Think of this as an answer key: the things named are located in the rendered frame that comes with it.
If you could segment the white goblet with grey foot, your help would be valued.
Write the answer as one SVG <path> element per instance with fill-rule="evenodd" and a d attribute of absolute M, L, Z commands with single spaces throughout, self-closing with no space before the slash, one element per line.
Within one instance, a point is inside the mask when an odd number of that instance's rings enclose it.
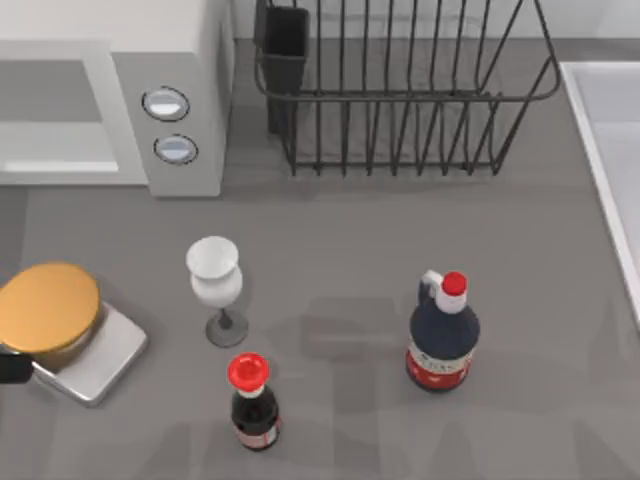
<path fill-rule="evenodd" d="M 239 345 L 248 335 L 249 324 L 233 309 L 243 289 L 236 244 L 222 236 L 199 239 L 186 253 L 186 266 L 195 296 L 213 309 L 205 327 L 207 339 L 220 348 Z"/>

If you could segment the large dark bottle red cap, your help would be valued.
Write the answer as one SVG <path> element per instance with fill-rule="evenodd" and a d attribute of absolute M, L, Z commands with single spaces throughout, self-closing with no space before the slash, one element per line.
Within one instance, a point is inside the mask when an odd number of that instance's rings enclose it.
<path fill-rule="evenodd" d="M 479 318 L 467 300 L 468 280 L 458 271 L 426 271 L 409 322 L 405 368 L 420 388 L 446 392 L 469 373 L 480 338 Z"/>

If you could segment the pale microwave oven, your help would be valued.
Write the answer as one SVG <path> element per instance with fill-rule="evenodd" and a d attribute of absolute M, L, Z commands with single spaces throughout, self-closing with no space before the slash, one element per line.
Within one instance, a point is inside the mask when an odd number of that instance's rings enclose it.
<path fill-rule="evenodd" d="M 0 40 L 0 185 L 138 185 L 156 197 L 220 193 L 235 67 L 230 40 L 192 51 L 118 52 L 104 41 Z M 142 107 L 168 86 L 190 103 L 180 121 Z M 198 147 L 186 165 L 156 139 Z"/>

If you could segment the round microwave knob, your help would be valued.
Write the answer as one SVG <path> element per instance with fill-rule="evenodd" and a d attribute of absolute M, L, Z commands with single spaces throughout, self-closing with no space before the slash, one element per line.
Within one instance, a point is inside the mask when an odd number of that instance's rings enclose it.
<path fill-rule="evenodd" d="M 153 151 L 160 160 L 172 165 L 186 165 L 198 156 L 196 143 L 189 137 L 179 134 L 156 139 Z"/>
<path fill-rule="evenodd" d="M 153 119 L 161 122 L 176 122 L 183 119 L 190 110 L 187 97 L 174 88 L 163 86 L 142 96 L 142 107 Z"/>

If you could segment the small dark bottle red cap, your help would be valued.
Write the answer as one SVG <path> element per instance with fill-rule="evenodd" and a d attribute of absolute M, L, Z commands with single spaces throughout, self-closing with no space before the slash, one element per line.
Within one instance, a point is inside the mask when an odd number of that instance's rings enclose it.
<path fill-rule="evenodd" d="M 234 389 L 231 420 L 239 442 L 252 451 L 272 447 L 281 433 L 280 409 L 268 386 L 270 368 L 256 352 L 236 355 L 228 364 L 227 380 Z"/>

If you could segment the black cutlery holder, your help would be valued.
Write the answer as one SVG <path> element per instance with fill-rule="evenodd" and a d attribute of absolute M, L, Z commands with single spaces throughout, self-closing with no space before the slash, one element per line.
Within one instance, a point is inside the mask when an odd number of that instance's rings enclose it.
<path fill-rule="evenodd" d="M 279 134 L 287 125 L 286 102 L 273 97 L 295 97 L 303 84 L 309 49 L 309 11 L 299 6 L 273 5 L 256 0 L 254 45 L 266 82 L 268 131 Z"/>

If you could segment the silver square scale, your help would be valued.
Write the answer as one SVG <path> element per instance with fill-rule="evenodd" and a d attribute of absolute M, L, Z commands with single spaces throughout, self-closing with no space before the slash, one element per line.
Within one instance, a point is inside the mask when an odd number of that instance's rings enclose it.
<path fill-rule="evenodd" d="M 34 378 L 87 407 L 98 405 L 143 352 L 148 335 L 107 302 L 103 320 L 78 357 L 57 371 L 33 362 Z"/>

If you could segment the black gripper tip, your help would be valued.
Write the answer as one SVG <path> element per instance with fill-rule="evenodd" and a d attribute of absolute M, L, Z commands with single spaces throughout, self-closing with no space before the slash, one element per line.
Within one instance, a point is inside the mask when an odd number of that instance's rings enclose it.
<path fill-rule="evenodd" d="M 33 360 L 23 353 L 0 353 L 0 385 L 26 384 L 34 372 Z"/>

